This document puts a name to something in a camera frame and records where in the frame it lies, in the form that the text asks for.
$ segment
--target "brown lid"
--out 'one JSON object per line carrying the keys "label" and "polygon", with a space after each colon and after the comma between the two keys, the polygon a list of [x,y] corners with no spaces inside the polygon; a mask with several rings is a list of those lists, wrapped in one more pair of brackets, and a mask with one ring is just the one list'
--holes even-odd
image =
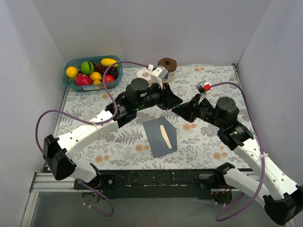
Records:
{"label": "brown lid", "polygon": [[163,66],[168,72],[173,72],[177,69],[177,62],[171,58],[163,58],[158,61],[158,66]]}

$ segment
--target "gray paper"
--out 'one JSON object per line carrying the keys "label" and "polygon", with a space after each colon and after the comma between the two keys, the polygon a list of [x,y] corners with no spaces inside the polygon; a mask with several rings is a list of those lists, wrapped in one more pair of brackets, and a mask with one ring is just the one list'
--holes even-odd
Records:
{"label": "gray paper", "polygon": [[[165,142],[160,125],[163,125],[169,138],[172,149]],[[161,157],[177,151],[177,129],[165,119],[160,117],[151,121],[143,122],[143,127],[151,147],[153,157]]]}

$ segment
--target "bunch of grapes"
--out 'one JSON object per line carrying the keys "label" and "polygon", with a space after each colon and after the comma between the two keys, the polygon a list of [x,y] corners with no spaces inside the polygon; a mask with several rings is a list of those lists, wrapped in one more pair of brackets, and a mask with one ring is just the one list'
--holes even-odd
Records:
{"label": "bunch of grapes", "polygon": [[[105,70],[107,69],[107,66],[103,66],[103,65],[98,65],[94,62],[91,61],[91,63],[94,65],[95,68],[95,72],[98,72],[101,74],[101,76],[103,76],[103,73],[105,72]],[[112,67],[107,74],[112,75],[115,79],[118,78],[118,69]]]}

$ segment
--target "red apple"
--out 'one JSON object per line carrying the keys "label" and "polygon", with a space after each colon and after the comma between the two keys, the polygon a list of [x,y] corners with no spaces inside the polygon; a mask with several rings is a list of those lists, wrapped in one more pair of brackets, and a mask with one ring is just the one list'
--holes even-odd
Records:
{"label": "red apple", "polygon": [[115,81],[115,78],[112,76],[112,75],[106,75],[105,76],[105,82],[106,83],[110,83],[110,82],[114,82]]}
{"label": "red apple", "polygon": [[75,79],[75,84],[77,86],[83,86],[93,84],[93,82],[91,82],[91,79],[87,75],[79,73]]}

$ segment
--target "label on basket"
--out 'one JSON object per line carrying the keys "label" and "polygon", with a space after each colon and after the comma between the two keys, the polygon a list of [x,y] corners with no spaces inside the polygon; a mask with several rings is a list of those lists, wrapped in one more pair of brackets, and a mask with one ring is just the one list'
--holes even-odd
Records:
{"label": "label on basket", "polygon": [[99,90],[99,89],[103,89],[103,86],[91,86],[91,87],[83,86],[83,90],[85,90],[85,91],[92,91],[92,90]]}

